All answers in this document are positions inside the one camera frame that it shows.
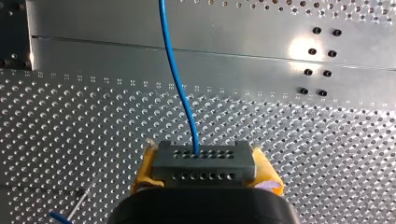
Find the metal wall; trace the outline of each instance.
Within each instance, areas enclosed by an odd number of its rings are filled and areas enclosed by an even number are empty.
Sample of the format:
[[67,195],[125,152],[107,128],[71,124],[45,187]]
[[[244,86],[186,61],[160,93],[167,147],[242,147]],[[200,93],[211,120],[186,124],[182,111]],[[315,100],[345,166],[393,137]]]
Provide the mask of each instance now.
[[[203,144],[262,146],[303,223],[396,221],[394,2],[168,2]],[[2,215],[50,222],[99,176],[75,221],[105,223],[148,137],[191,143],[157,1],[29,1],[28,12],[35,71],[0,72]]]

